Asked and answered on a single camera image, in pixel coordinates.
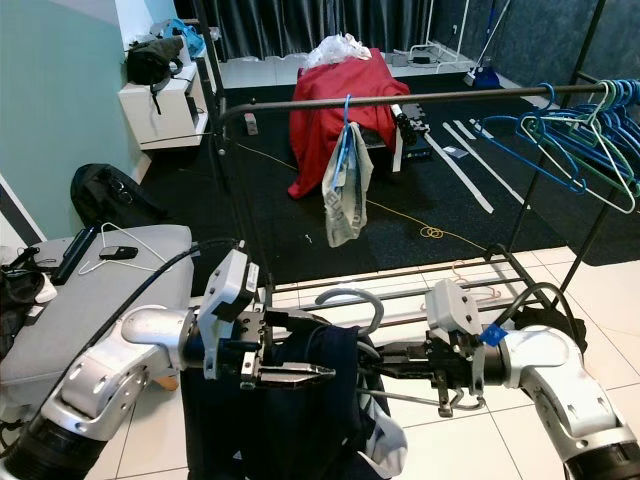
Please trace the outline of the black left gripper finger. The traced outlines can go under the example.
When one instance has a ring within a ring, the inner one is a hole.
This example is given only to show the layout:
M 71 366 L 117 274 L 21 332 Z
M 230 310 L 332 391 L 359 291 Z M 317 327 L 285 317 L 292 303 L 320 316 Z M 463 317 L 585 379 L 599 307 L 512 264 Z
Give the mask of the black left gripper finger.
M 308 333 L 323 326 L 323 319 L 297 308 L 265 308 L 261 324 L 262 334 L 273 334 L 275 328 L 284 328 L 289 333 Z
M 282 365 L 261 366 L 251 376 L 250 389 L 285 389 L 293 390 L 312 387 L 333 379 L 337 371 L 312 364 L 300 362 L 284 362 Z

